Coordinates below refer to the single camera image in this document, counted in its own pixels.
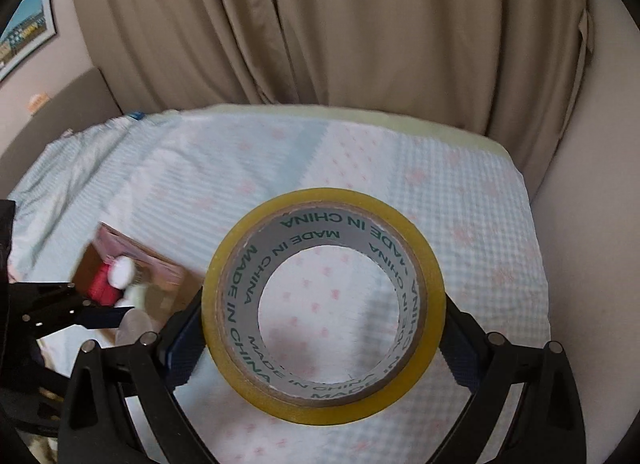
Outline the red silver can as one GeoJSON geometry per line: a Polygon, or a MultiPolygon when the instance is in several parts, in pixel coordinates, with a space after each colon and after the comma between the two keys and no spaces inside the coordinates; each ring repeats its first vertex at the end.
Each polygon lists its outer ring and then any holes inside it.
{"type": "Polygon", "coordinates": [[[94,275],[87,290],[89,299],[101,306],[107,307],[115,306],[119,299],[122,298],[122,290],[114,288],[113,285],[108,282],[108,271],[110,268],[111,265],[109,263],[103,263],[94,275]]]}

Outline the white pump bottle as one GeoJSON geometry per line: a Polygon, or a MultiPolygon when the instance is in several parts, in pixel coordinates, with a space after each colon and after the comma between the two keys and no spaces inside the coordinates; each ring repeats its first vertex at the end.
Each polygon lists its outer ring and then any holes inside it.
{"type": "Polygon", "coordinates": [[[132,284],[126,288],[124,298],[120,305],[131,307],[124,317],[115,334],[115,345],[125,346],[133,344],[140,336],[153,330],[151,318],[144,309],[145,292],[148,287],[145,284],[132,284]]]}

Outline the yellow packing tape roll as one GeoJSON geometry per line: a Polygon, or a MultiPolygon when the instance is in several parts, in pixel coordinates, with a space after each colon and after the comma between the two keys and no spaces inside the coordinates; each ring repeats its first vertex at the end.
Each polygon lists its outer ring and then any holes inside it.
{"type": "Polygon", "coordinates": [[[279,195],[247,213],[210,261],[202,291],[209,354],[229,385],[280,420],[341,425],[404,397],[434,359],[446,317],[442,271],[427,239],[390,205],[365,193],[310,188],[279,195]],[[276,270],[312,247],[346,247],[370,258],[393,284],[399,323],[392,347],[362,377],[318,383],[269,354],[259,302],[276,270]]]}

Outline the white lid green jar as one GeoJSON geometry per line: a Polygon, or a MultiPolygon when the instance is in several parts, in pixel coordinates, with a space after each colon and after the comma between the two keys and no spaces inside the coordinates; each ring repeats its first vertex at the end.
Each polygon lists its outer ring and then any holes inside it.
{"type": "Polygon", "coordinates": [[[136,263],[128,256],[116,257],[107,271],[108,284],[117,290],[125,290],[136,276],[136,263]]]}

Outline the brown cardboard box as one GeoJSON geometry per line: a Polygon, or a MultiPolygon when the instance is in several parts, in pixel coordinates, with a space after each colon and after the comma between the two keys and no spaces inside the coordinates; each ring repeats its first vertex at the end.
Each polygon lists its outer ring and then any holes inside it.
{"type": "MultiPolygon", "coordinates": [[[[136,263],[137,276],[130,285],[142,283],[148,287],[144,309],[155,331],[166,325],[172,314],[186,308],[201,286],[202,277],[197,273],[102,223],[82,252],[73,274],[72,282],[80,294],[89,299],[87,290],[100,266],[111,265],[119,256],[128,256],[136,263]]],[[[125,291],[112,307],[127,307],[119,304],[125,291]]]]}

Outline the brown headboard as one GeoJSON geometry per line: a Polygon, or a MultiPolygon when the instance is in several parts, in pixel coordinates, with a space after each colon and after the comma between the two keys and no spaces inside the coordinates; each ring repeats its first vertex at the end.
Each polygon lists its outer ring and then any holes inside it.
{"type": "Polygon", "coordinates": [[[1,154],[1,198],[6,199],[43,150],[69,129],[86,128],[122,115],[102,72],[92,68],[65,86],[30,119],[1,154]]]}

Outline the beige curtain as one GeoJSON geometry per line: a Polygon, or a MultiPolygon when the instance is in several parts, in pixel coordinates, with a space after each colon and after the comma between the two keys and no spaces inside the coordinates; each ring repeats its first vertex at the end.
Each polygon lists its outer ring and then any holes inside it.
{"type": "Polygon", "coordinates": [[[120,108],[378,110],[498,141],[535,192],[591,45],[587,0],[74,0],[120,108]]]}

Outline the framed wall picture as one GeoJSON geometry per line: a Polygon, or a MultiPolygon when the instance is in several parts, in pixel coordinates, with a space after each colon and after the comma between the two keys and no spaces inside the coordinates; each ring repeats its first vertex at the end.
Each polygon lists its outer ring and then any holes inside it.
{"type": "Polygon", "coordinates": [[[1,34],[0,81],[57,34],[52,0],[23,0],[1,34]]]}

